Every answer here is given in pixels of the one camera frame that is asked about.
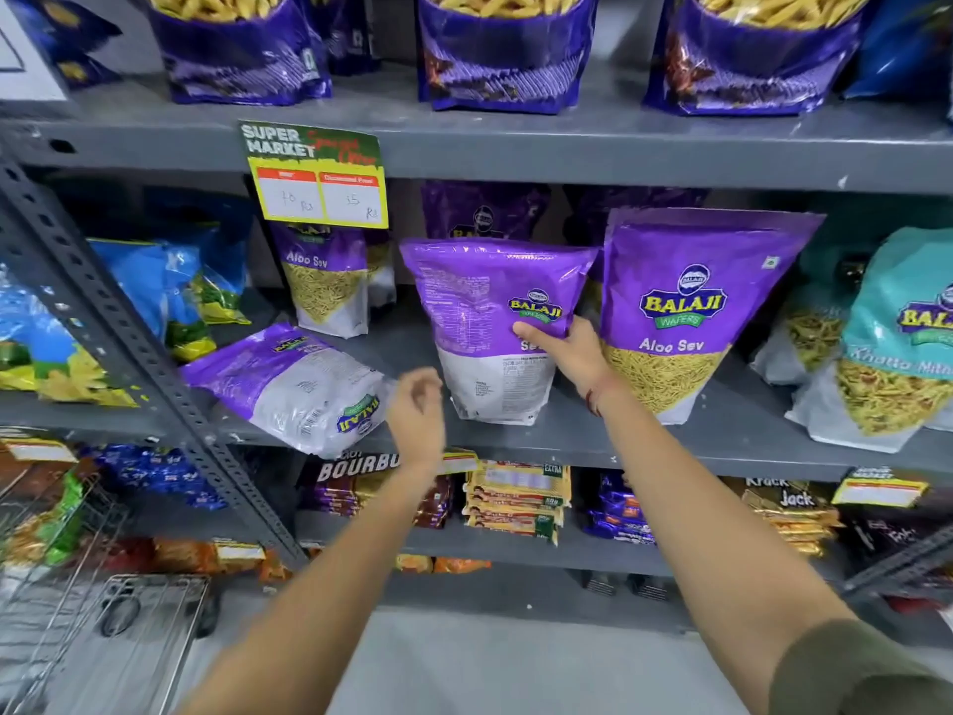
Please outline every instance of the white floor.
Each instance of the white floor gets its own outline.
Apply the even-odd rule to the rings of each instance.
[[[214,635],[194,646],[180,692],[267,600],[229,593],[225,604],[228,616]],[[915,654],[953,679],[953,651],[921,647]],[[331,708],[333,715],[583,711],[745,709],[695,634],[396,607],[371,619]]]

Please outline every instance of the slotted metal rack post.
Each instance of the slotted metal rack post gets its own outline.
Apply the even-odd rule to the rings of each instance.
[[[193,400],[152,335],[52,192],[0,146],[0,256],[138,404],[123,410],[179,446],[248,528],[290,569],[308,559]],[[76,416],[84,411],[76,405]],[[30,421],[19,423],[30,424]]]

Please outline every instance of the stacked biscuit packets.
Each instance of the stacked biscuit packets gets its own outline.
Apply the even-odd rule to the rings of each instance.
[[[739,479],[725,484],[742,502],[763,516],[799,552],[820,557],[820,543],[841,527],[840,513],[830,504],[835,486],[816,481]]]
[[[599,504],[589,510],[591,524],[586,533],[604,540],[655,544],[635,493],[621,472],[605,472],[600,479]]]
[[[569,467],[534,466],[511,461],[482,460],[467,473],[463,486],[465,523],[501,532],[540,537],[558,544],[558,531],[571,506]]]
[[[308,502],[320,512],[339,516],[354,516],[373,499],[387,477],[399,467],[397,454],[360,454],[350,452],[334,461],[312,459],[307,465],[316,468],[315,485]],[[448,452],[444,455],[444,471],[452,474],[460,467],[476,467],[473,453]],[[424,495],[417,507],[413,525],[439,529],[453,508],[453,482],[437,477],[434,486]]]

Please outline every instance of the price label strip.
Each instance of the price label strip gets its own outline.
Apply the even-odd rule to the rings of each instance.
[[[925,481],[902,479],[890,467],[858,467],[840,482],[832,504],[912,507],[929,488]]]
[[[389,226],[374,135],[251,121],[238,130],[268,220]]]

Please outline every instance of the person's right hand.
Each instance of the person's right hand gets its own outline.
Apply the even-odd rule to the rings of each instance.
[[[576,384],[576,390],[583,398],[597,384],[617,378],[602,357],[599,336],[596,336],[593,325],[582,316],[573,316],[566,338],[554,338],[523,321],[513,324],[513,333],[549,354],[559,371]]]
[[[397,444],[401,467],[433,479],[443,461],[443,382],[427,366],[402,374],[387,409],[387,425]]]

